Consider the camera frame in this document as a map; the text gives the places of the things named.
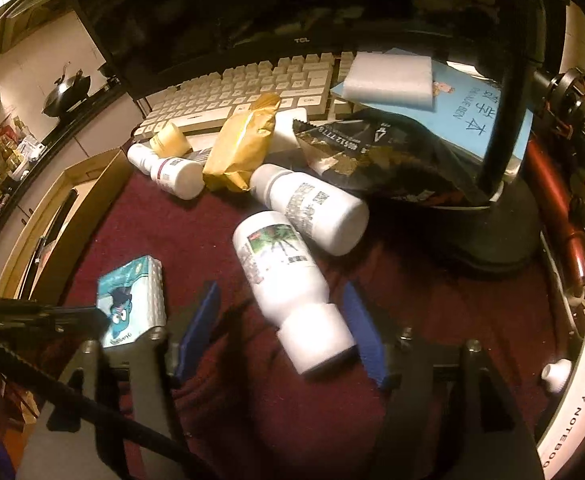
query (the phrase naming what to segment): blue notebook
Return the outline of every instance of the blue notebook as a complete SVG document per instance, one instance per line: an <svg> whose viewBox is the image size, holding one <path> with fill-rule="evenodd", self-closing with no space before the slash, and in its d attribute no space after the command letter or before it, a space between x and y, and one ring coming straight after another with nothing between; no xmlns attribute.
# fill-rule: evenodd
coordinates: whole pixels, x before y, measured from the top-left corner
<svg viewBox="0 0 585 480"><path fill-rule="evenodd" d="M387 54L411 54L393 48ZM404 115L423 124L432 133L482 160L488 149L501 91L490 84L464 74L447 64L433 60L433 109L362 102L370 108ZM332 92L341 97L343 84ZM533 114L526 110L513 156L522 160L528 143Z"/></svg>

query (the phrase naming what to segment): bottle label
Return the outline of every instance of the bottle label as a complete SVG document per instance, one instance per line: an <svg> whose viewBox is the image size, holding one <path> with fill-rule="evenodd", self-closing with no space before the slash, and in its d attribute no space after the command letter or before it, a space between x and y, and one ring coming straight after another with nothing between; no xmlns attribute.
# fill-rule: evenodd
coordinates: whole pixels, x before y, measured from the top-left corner
<svg viewBox="0 0 585 480"><path fill-rule="evenodd" d="M270 272L285 272L288 266L315 265L306 244L288 224L269 225L255 231L237 255L253 285L263 282Z"/></svg>
<svg viewBox="0 0 585 480"><path fill-rule="evenodd" d="M183 160L183 158L170 157L162 163L162 165L159 167L159 170L157 170L157 184L159 184L161 189L170 193L173 192L173 183L169 179L169 175L165 170L167 170L170 166L181 164Z"/></svg>
<svg viewBox="0 0 585 480"><path fill-rule="evenodd" d="M288 200L285 215L297 229L308 236L313 236L315 212L329 197L328 193L316 191L313 184L304 182Z"/></svg>

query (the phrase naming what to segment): cardboard box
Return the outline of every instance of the cardboard box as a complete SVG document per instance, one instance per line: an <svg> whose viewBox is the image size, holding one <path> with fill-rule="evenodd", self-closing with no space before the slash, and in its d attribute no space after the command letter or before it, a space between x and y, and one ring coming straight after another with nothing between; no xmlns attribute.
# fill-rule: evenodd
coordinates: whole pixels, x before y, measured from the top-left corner
<svg viewBox="0 0 585 480"><path fill-rule="evenodd" d="M74 188L78 197L55 243L47 247L31 300L57 304L92 234L132 173L119 149L99 153L63 171L32 213L0 276L0 297L16 298L36 249L55 213Z"/></svg>

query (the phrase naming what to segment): white bottle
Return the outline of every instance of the white bottle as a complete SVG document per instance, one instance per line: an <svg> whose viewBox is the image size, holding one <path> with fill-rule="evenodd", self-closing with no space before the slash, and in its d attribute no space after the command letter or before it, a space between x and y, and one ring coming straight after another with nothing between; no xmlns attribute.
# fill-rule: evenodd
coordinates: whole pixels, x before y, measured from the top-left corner
<svg viewBox="0 0 585 480"><path fill-rule="evenodd" d="M290 221L276 211L244 220L232 243L256 302L298 373L354 346L329 285Z"/></svg>
<svg viewBox="0 0 585 480"><path fill-rule="evenodd" d="M274 164L255 170L250 192L334 256L351 251L368 225L368 206L363 200L319 178Z"/></svg>
<svg viewBox="0 0 585 480"><path fill-rule="evenodd" d="M150 177L164 191L183 200L191 200L204 189L204 167L194 160L170 156L157 159L150 169Z"/></svg>
<svg viewBox="0 0 585 480"><path fill-rule="evenodd" d="M152 165L159 160L159 155L143 144L133 144L128 148L127 156L130 163L146 175L150 174Z"/></svg>

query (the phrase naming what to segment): computer monitor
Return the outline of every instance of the computer monitor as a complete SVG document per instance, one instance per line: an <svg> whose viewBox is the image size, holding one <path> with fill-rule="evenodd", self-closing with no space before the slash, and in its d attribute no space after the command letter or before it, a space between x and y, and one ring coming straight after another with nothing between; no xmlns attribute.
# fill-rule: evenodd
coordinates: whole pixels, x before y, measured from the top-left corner
<svg viewBox="0 0 585 480"><path fill-rule="evenodd" d="M133 98L205 73L308 52L399 46L479 65L497 80L506 62L495 41L499 0L71 1ZM563 34L558 30L559 41L550 42L558 49L556 68Z"/></svg>

